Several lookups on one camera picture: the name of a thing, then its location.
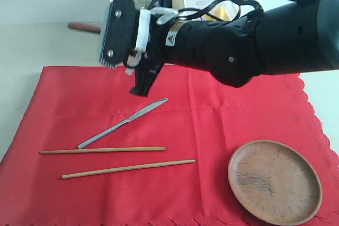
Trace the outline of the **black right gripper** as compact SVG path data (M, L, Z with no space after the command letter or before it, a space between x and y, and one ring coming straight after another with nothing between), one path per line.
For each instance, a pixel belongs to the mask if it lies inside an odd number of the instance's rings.
M168 23L179 14L172 7L173 0L151 0L147 7L150 10L142 10L149 14L149 36L142 64L135 70L135 86L130 90L134 95L147 97L163 66L174 64L164 50Z

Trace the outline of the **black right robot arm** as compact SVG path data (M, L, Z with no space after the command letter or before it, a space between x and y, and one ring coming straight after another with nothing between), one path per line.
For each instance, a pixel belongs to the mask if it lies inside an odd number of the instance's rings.
M205 70L236 88L258 75L337 70L338 0L294 0L232 22L153 22L131 92L147 96L164 64Z

